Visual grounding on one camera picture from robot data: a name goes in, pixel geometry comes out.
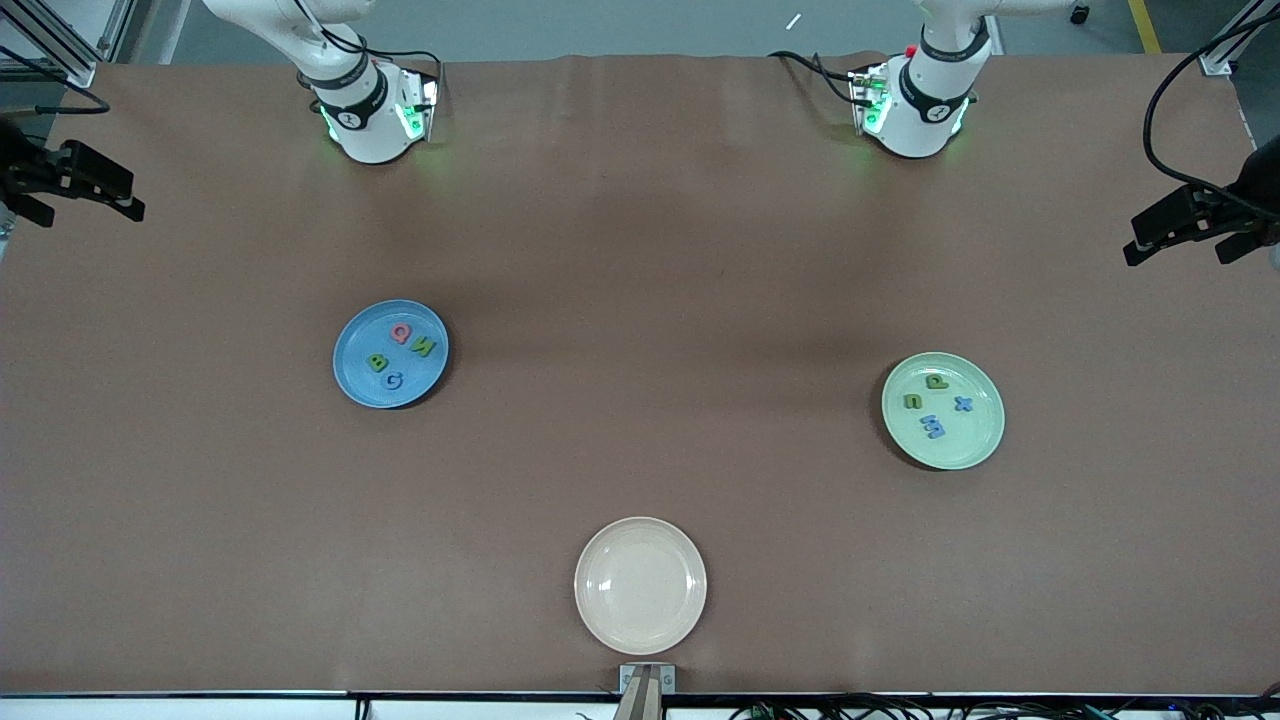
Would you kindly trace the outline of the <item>brown table mat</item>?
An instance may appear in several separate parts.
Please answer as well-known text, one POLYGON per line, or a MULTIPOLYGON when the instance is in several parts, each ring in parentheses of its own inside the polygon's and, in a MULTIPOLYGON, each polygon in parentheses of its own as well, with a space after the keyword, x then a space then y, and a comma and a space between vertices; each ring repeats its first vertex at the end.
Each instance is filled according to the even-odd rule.
POLYGON ((285 67, 109 67, 61 118, 146 218, 58 202, 0 263, 0 692, 594 691, 602 527, 687 533, 708 691, 1253 694, 1280 682, 1280 273, 1126 266, 1174 56, 998 56, 905 161, 760 58, 458 64, 351 161, 285 67), (393 299, 407 407, 332 355, 393 299), (927 468, 923 352, 1006 413, 927 468))

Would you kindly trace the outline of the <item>green plate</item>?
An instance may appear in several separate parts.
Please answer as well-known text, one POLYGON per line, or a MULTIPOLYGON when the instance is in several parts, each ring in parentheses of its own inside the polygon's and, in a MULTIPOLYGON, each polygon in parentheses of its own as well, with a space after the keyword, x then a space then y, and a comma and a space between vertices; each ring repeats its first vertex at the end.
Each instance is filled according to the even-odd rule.
POLYGON ((884 428, 897 447, 916 462, 942 471, 959 471, 986 461, 1000 446, 1006 427, 1001 395, 992 379, 974 363, 946 352, 923 352, 893 366, 881 391, 884 428), (928 389, 925 375, 946 375, 947 389, 928 389), (905 393, 924 398, 922 410, 902 405, 905 393), (974 398, 972 413, 956 413, 954 397, 974 398), (940 439, 928 439, 920 424, 936 415, 946 429, 940 439))

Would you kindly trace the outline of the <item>white table edge rail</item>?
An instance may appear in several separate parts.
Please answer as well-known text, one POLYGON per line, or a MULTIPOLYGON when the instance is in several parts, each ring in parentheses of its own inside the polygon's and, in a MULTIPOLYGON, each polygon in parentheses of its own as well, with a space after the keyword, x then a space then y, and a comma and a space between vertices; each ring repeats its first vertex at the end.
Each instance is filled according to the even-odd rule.
MULTIPOLYGON (((0 720, 612 720, 589 692, 219 691, 0 694, 0 720)), ((666 720, 1280 720, 1258 694, 676 693, 666 720)))

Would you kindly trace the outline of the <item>beige plate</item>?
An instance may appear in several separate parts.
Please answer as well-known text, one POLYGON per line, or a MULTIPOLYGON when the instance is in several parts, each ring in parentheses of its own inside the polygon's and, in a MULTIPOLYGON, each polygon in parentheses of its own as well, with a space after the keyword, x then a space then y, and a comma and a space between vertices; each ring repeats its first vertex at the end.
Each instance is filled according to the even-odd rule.
POLYGON ((573 573, 579 616, 604 647, 657 656, 684 642, 704 614, 707 565, 692 539, 658 518, 623 518, 584 546, 573 573))

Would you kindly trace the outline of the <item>blue plate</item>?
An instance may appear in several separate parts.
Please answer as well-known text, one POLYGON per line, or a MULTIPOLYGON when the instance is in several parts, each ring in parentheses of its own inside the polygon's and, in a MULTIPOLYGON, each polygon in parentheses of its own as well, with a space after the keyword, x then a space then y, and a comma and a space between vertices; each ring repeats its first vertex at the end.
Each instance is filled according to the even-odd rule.
POLYGON ((339 333, 332 355, 332 370, 343 395, 357 405, 390 410, 407 407, 425 398, 440 383, 451 361, 451 338, 445 323, 429 306, 393 299, 357 313, 339 333), (408 323, 412 337, 406 345, 390 338, 396 323, 408 323), (420 336, 436 342, 429 357, 419 357, 410 345, 420 336), (384 354, 390 365, 374 373, 366 363, 370 354, 384 354), (404 386, 388 391, 381 386, 389 372, 402 372, 404 386))

